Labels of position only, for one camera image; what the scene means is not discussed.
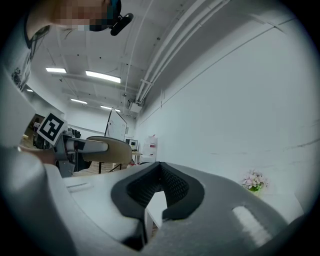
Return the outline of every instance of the fluorescent light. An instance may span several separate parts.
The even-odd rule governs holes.
[[[116,82],[116,83],[119,83],[119,84],[121,83],[121,79],[119,77],[116,77],[116,76],[107,75],[107,74],[101,74],[101,73],[96,73],[96,72],[91,72],[91,71],[86,71],[85,73],[89,77],[101,78],[101,79],[113,81],[113,82]]]
[[[103,109],[107,109],[107,110],[112,110],[112,107],[107,107],[107,106],[100,106]]]
[[[48,72],[56,72],[56,73],[67,73],[64,68],[53,68],[53,67],[46,67],[46,71]]]
[[[72,100],[73,102],[79,102],[79,103],[83,103],[83,104],[88,104],[85,101],[77,100],[77,99],[74,99],[74,98],[71,98],[70,100]]]

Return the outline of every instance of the computer monitor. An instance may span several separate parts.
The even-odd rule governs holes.
[[[138,141],[134,139],[130,139],[129,145],[132,150],[138,150]]]

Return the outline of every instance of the desk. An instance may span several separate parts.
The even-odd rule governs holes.
[[[102,162],[99,162],[99,174],[101,174],[101,164],[102,164]],[[121,170],[122,163],[119,163],[116,167],[115,167],[115,165],[116,165],[116,163],[112,163],[112,169],[109,171],[109,173],[113,172],[118,167],[120,167],[120,170]]]
[[[132,151],[132,156],[134,156],[134,163],[137,165],[140,162],[140,156],[142,156],[142,153],[139,151]]]

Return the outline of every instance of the black rubber grip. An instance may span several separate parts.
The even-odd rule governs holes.
[[[162,162],[155,162],[116,183],[111,198],[122,215],[144,221],[145,208],[155,192],[164,191],[167,209],[163,219],[185,219],[203,201],[205,190],[200,182]]]

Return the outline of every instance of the conduit pipe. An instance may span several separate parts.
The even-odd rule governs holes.
[[[164,71],[164,69],[167,67],[167,65],[171,62],[171,60],[174,58],[174,56],[179,52],[179,50],[184,46],[184,44],[192,37],[192,35],[197,32],[197,30],[199,28],[202,27],[202,25],[204,23],[206,23],[216,12],[218,12],[222,7],[224,7],[226,4],[228,4],[230,2],[230,0],[215,0],[213,2],[211,2],[211,4],[209,4],[208,6],[206,6],[206,8],[199,13],[194,20],[191,21],[191,23],[182,31],[182,33],[179,35],[179,37],[173,42],[173,44],[171,45],[171,47],[169,48],[168,52],[166,53],[166,55],[163,57],[162,61],[160,62],[160,64],[158,65],[156,71],[154,72],[150,83],[155,83],[156,80],[159,78],[160,74]],[[178,44],[180,43],[180,41],[187,35],[187,37],[182,41],[182,43],[179,45],[178,48],[176,48],[178,46]],[[149,90],[151,89],[151,85],[148,85],[145,90],[143,91],[140,99],[139,99],[139,103],[141,103],[145,96],[148,94]]]
[[[154,2],[154,0],[151,0],[151,2],[149,3],[149,6],[148,8],[146,9],[145,13],[144,13],[144,16],[142,18],[142,21],[140,23],[140,26],[139,26],[139,29],[138,29],[138,32],[136,33],[136,36],[135,36],[135,40],[134,40],[134,44],[133,44],[133,49],[132,49],[132,52],[131,52],[131,57],[130,57],[130,62],[129,62],[129,67],[128,67],[128,72],[126,74],[126,81],[125,81],[125,89],[124,89],[124,93],[127,92],[127,85],[128,85],[128,79],[129,79],[129,73],[130,73],[130,68],[131,68],[131,62],[132,62],[132,58],[133,58],[133,55],[134,55],[134,52],[135,52],[135,48],[136,48],[136,43],[137,43],[137,40],[138,40],[138,37],[139,37],[139,34],[140,34],[140,30],[141,30],[141,27],[145,21],[145,18],[147,16],[147,13],[149,12],[149,9],[152,5],[152,3]],[[126,105],[126,99],[124,99],[123,101],[123,113],[125,113],[125,105]]]
[[[158,52],[156,53],[156,55],[154,56],[154,58],[152,59],[152,62],[149,66],[149,68],[146,71],[146,74],[144,76],[144,80],[147,81],[149,78],[150,73],[152,72],[152,69],[155,67],[157,61],[159,60],[162,52],[164,51],[164,49],[167,47],[167,45],[170,43],[171,39],[175,36],[175,34],[177,33],[177,31],[181,28],[181,26],[185,23],[185,21],[199,8],[199,6],[201,6],[206,0],[196,0],[193,5],[184,13],[184,15],[182,15],[182,17],[179,19],[179,21],[175,24],[175,26],[173,27],[173,29],[170,31],[170,33],[168,34],[168,36],[165,38],[163,44],[161,45],[160,49],[158,50]],[[145,86],[145,83],[142,82],[142,84],[140,85],[138,94],[136,95],[135,101],[137,102],[139,100],[139,97],[141,95],[141,92],[143,90]]]
[[[166,69],[167,65],[171,62],[171,60],[175,57],[175,55],[180,51],[180,49],[185,45],[185,43],[192,37],[192,35],[197,32],[199,28],[201,28],[216,12],[218,12],[222,7],[224,7],[227,3],[229,3],[230,0],[224,0],[220,3],[219,6],[217,6],[216,9],[214,9],[203,21],[201,21],[189,34],[188,36],[182,41],[182,43],[179,45],[179,47],[173,52],[173,54],[170,56],[170,58],[166,61],[164,66],[161,68],[160,72],[156,75],[155,79],[152,81],[152,83],[155,83],[161,73]]]

